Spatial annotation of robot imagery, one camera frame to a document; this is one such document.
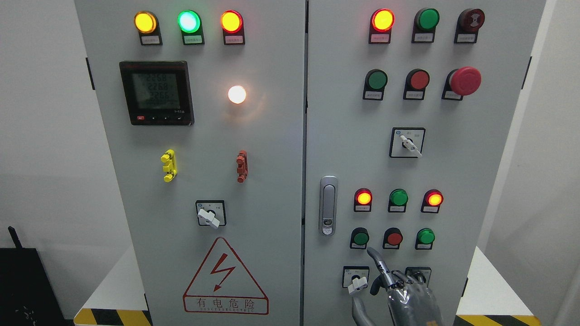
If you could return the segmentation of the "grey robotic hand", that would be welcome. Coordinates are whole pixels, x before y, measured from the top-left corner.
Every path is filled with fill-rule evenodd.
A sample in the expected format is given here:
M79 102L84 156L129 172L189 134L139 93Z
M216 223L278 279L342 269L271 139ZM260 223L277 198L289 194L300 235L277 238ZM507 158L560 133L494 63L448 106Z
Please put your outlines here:
M385 289L387 305L396 326L443 326L442 314L435 295L426 283L406 276L399 270L390 270L384 258L369 246L367 253L373 258L379 271L370 287L370 294L377 295Z

